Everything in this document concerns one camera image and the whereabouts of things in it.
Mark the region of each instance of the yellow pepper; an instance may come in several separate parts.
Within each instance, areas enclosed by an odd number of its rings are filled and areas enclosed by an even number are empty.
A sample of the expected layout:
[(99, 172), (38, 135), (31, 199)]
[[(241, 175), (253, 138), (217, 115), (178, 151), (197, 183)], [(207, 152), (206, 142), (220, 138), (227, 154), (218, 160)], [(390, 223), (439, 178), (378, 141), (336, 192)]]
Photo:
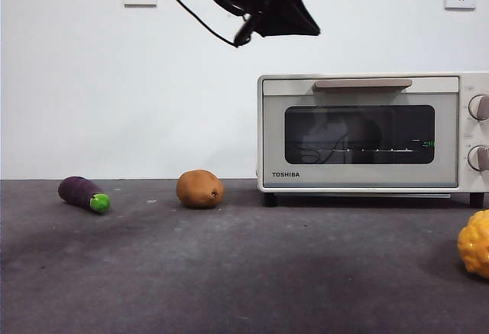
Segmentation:
[(489, 209), (476, 212), (460, 231), (458, 253), (467, 271), (489, 278)]

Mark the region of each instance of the oven window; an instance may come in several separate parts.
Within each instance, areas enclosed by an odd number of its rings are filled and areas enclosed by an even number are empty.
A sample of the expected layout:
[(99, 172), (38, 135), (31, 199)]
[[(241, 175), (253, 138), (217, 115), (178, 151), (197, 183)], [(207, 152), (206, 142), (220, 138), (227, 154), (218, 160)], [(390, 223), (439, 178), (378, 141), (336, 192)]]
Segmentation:
[(290, 107), (290, 164), (429, 164), (435, 157), (430, 105)]

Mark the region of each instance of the oven door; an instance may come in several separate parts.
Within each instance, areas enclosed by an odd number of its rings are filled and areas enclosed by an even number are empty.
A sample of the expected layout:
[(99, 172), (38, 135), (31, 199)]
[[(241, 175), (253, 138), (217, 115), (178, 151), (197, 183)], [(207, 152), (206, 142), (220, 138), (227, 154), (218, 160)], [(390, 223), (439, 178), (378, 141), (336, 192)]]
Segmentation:
[(264, 188), (457, 187), (458, 78), (263, 81)]

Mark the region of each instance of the toshiba logo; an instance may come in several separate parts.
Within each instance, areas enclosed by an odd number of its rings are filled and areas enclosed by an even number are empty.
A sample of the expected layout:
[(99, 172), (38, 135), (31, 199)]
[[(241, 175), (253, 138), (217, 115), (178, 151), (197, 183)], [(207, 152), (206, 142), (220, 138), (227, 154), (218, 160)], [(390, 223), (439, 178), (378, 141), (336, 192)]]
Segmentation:
[(298, 172), (272, 172), (273, 177), (300, 177)]

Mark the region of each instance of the oven foot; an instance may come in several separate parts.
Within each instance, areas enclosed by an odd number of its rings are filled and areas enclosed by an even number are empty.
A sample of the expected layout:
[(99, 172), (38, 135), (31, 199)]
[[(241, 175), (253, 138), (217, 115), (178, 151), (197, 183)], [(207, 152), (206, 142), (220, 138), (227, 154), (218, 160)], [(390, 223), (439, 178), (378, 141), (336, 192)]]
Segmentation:
[(484, 193), (470, 194), (471, 208), (482, 208), (484, 206)]
[(265, 206), (277, 206), (277, 196), (273, 193), (264, 193), (263, 201)]

